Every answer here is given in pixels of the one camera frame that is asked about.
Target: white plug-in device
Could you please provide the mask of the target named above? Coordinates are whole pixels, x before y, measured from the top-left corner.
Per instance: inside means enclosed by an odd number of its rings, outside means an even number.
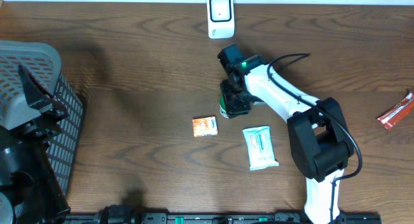
[[[234,35],[233,0],[207,0],[208,36],[211,39]]]

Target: black cable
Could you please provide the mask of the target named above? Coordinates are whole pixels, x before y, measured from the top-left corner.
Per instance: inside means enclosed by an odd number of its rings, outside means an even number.
[[[334,178],[332,180],[332,198],[331,198],[331,224],[333,222],[333,209],[334,209],[334,198],[335,198],[335,187],[336,187],[336,182],[342,179],[348,179],[351,177],[354,177],[356,175],[358,175],[358,173],[360,173],[361,169],[362,169],[362,154],[361,154],[361,150],[359,148],[359,146],[357,145],[357,143],[355,142],[354,138],[351,136],[351,134],[349,134],[349,132],[339,123],[339,121],[332,116],[331,114],[327,113],[326,111],[324,111],[322,108],[316,106],[315,104],[312,104],[304,99],[302,99],[302,97],[295,95],[292,91],[289,91],[288,89],[286,89],[285,87],[283,87],[282,85],[280,85],[271,75],[270,73],[270,68],[272,67],[273,64],[275,64],[276,62],[278,62],[279,60],[282,60],[284,58],[288,58],[288,57],[293,57],[293,56],[300,56],[300,58],[288,63],[286,66],[284,66],[283,68],[286,68],[287,66],[293,64],[294,62],[297,62],[300,59],[306,58],[308,56],[310,56],[310,54],[307,53],[296,53],[296,54],[288,54],[288,55],[284,55],[281,57],[276,58],[275,60],[273,60],[272,62],[269,63],[268,67],[267,67],[267,76],[268,78],[275,84],[277,85],[280,89],[282,89],[284,92],[286,92],[287,94],[289,94],[290,96],[292,96],[293,98],[295,98],[296,100],[298,100],[299,102],[302,102],[306,105],[308,105],[309,107],[314,107],[316,108],[323,116],[325,116],[326,118],[328,118],[331,122],[333,122],[335,125],[337,125],[342,131],[343,133],[347,136],[348,140],[351,142],[351,144],[354,146],[355,148],[355,152],[356,155],[358,156],[358,167],[356,168],[356,170],[348,175],[343,175],[341,177],[337,177]]]

